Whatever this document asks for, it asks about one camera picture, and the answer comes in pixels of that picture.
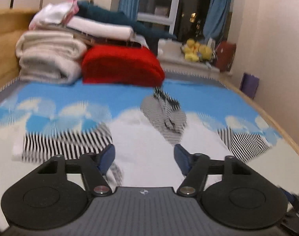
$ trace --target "logo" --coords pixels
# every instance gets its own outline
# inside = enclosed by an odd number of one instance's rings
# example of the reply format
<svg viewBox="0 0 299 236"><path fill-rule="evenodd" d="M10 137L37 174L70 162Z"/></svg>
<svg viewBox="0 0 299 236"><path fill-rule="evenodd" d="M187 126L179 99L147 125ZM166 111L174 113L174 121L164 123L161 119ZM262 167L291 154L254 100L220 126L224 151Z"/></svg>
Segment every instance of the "logo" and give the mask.
<svg viewBox="0 0 299 236"><path fill-rule="evenodd" d="M148 191L148 190L145 190L145 189L143 189L143 190L141 190L141 191L140 191L140 193L141 193L141 194L143 194L143 195L146 195L146 194L148 194L148 193L149 193L149 191Z"/></svg>

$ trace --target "yellow stuffed toy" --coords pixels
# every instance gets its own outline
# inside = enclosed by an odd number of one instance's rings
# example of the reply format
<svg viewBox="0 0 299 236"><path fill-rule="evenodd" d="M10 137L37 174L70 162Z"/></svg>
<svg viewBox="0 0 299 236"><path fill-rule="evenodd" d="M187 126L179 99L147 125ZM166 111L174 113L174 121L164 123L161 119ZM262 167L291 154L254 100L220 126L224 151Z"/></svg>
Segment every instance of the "yellow stuffed toy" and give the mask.
<svg viewBox="0 0 299 236"><path fill-rule="evenodd" d="M195 42L193 39L187 40L187 43L182 47L182 51L185 54L185 60L190 62L198 62L200 60L198 56L200 43Z"/></svg>
<svg viewBox="0 0 299 236"><path fill-rule="evenodd" d="M210 47L206 45L200 45L199 47L199 53L201 54L200 60L211 60L213 51Z"/></svg>
<svg viewBox="0 0 299 236"><path fill-rule="evenodd" d="M185 54L185 60L190 62L199 62L212 59L212 49L204 44L195 42L193 39L187 40L187 43L181 47Z"/></svg>

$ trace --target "wooden bed frame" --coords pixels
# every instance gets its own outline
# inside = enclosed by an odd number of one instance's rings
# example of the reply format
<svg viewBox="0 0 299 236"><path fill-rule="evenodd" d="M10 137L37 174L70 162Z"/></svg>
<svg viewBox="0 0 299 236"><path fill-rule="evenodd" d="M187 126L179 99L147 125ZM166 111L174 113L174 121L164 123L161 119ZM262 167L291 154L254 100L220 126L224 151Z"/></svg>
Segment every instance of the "wooden bed frame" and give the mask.
<svg viewBox="0 0 299 236"><path fill-rule="evenodd" d="M37 11L34 10L0 10L0 88L18 76L19 66L15 56L15 45L22 33L28 30L28 25L36 13ZM219 79L229 89L242 96L270 126L282 135L299 155L299 146L271 116L231 84L226 75L220 75Z"/></svg>

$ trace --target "striped cloth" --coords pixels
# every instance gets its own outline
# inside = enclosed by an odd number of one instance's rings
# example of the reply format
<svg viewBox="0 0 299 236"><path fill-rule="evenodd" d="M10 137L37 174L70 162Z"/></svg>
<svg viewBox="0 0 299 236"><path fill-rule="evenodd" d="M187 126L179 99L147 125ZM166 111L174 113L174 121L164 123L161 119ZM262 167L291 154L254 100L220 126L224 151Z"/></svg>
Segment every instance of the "striped cloth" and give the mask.
<svg viewBox="0 0 299 236"><path fill-rule="evenodd" d="M78 159L82 154L98 154L109 144L112 144L112 137L105 123L85 132L61 132L56 137L40 133L26 133L22 161L42 163L57 154L64 155L65 159ZM121 186L123 173L115 162L112 163L109 171L110 177L107 174L105 179L111 188Z"/></svg>
<svg viewBox="0 0 299 236"><path fill-rule="evenodd" d="M186 114L181 111L177 100L160 88L155 88L153 96L144 98L141 111L153 127L171 144L179 144L187 124Z"/></svg>
<svg viewBox="0 0 299 236"><path fill-rule="evenodd" d="M218 135L230 152L245 163L259 157L270 148L260 134L236 134L231 128L224 128L218 130Z"/></svg>
<svg viewBox="0 0 299 236"><path fill-rule="evenodd" d="M180 110L179 101L171 98L168 93L162 91L160 87L154 89L153 96L158 100L163 113L163 120L166 128L177 133L181 133L182 126L173 121L171 113Z"/></svg>

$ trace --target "black circular pad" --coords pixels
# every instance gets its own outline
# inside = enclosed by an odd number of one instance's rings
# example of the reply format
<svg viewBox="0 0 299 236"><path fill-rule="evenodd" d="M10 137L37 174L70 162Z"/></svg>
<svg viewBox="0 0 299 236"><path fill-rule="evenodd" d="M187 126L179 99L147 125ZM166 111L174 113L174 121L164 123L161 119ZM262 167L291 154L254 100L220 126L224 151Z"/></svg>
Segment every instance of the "black circular pad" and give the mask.
<svg viewBox="0 0 299 236"><path fill-rule="evenodd" d="M230 178L202 194L202 206L220 223L236 229L258 230L278 223L287 210L285 195L266 179Z"/></svg>
<svg viewBox="0 0 299 236"><path fill-rule="evenodd" d="M87 203L86 192L66 179L27 180L4 193L1 208L10 223L45 230L73 221L84 212Z"/></svg>

